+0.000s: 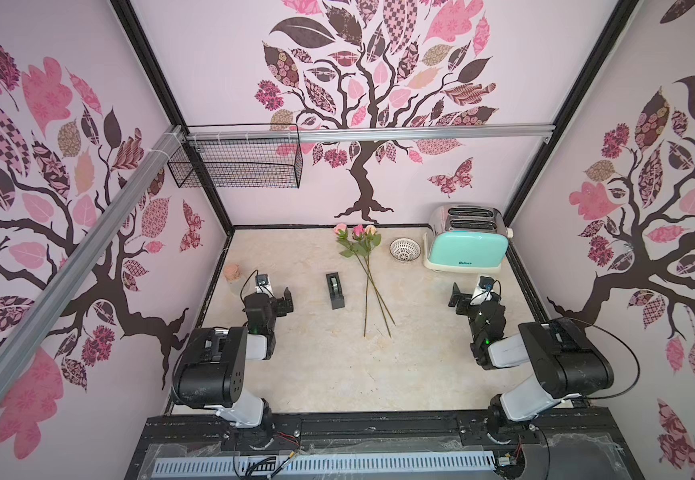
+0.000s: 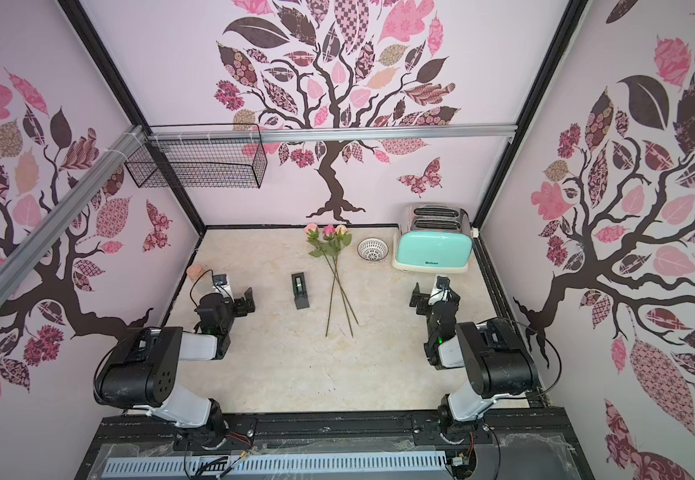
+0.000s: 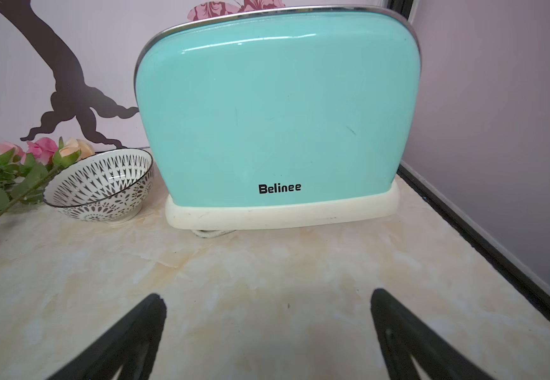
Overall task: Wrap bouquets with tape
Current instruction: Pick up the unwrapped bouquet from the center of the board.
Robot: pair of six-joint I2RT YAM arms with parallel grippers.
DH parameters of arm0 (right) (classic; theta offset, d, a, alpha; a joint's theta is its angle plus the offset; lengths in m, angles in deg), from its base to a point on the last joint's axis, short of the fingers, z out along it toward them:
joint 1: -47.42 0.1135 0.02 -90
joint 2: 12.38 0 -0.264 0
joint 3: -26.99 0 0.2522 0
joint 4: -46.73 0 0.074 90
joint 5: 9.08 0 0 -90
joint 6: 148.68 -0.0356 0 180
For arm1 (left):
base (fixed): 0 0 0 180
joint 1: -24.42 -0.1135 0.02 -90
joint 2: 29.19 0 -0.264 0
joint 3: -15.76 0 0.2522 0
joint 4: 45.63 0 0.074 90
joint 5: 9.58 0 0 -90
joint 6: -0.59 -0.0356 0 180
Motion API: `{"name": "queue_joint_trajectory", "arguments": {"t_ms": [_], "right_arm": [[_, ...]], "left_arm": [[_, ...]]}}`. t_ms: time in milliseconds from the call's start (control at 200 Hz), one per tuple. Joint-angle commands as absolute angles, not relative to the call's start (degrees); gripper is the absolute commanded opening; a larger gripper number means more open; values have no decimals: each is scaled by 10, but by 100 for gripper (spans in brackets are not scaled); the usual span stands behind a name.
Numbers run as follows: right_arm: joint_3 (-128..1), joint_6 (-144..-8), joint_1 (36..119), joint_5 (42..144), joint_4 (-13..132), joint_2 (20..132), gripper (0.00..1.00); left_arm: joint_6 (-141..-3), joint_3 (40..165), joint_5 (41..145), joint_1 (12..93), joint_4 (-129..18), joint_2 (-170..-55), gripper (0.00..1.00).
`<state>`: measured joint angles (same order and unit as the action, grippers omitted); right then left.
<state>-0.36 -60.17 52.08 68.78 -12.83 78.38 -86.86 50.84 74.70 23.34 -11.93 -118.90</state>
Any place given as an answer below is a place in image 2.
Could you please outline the black tape dispenser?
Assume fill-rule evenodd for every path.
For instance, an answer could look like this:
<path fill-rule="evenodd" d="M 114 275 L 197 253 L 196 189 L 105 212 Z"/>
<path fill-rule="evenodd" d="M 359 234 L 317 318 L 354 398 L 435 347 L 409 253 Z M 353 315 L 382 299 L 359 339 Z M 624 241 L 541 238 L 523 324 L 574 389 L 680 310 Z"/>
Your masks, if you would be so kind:
<path fill-rule="evenodd" d="M 308 292 L 303 272 L 291 275 L 292 293 L 295 308 L 303 310 L 309 308 Z"/>

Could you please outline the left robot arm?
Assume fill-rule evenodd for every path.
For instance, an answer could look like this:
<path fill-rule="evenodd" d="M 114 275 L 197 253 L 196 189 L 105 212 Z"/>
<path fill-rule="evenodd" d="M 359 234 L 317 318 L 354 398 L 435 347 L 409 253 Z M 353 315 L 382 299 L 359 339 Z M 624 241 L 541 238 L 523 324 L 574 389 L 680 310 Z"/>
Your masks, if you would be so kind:
<path fill-rule="evenodd" d="M 245 446 L 243 434 L 233 432 L 218 401 L 181 385 L 177 369 L 184 362 L 219 361 L 231 344 L 231 328 L 239 317 L 255 312 L 253 289 L 232 298 L 219 290 L 206 294 L 195 308 L 199 316 L 193 333 L 181 327 L 135 329 L 120 340 L 94 374 L 94 399 L 121 410 L 141 410 L 182 431 L 194 431 L 208 448 L 227 439 Z"/>

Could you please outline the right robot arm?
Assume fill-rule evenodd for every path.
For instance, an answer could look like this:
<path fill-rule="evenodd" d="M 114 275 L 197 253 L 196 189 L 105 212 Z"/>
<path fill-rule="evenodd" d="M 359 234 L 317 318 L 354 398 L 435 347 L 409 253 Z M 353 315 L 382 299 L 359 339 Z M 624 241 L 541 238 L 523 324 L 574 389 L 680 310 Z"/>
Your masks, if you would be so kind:
<path fill-rule="evenodd" d="M 531 407 L 547 407 L 547 392 L 539 386 L 539 372 L 527 344 L 517 332 L 519 322 L 495 317 L 481 322 L 459 322 L 461 296 L 439 277 L 431 292 L 417 285 L 409 307 L 425 318 L 427 341 L 423 352 L 437 370 L 462 369 L 467 380 L 443 396 L 437 410 L 413 419 L 418 442 L 457 445 L 475 431 L 487 411 L 509 400 L 525 400 Z"/>

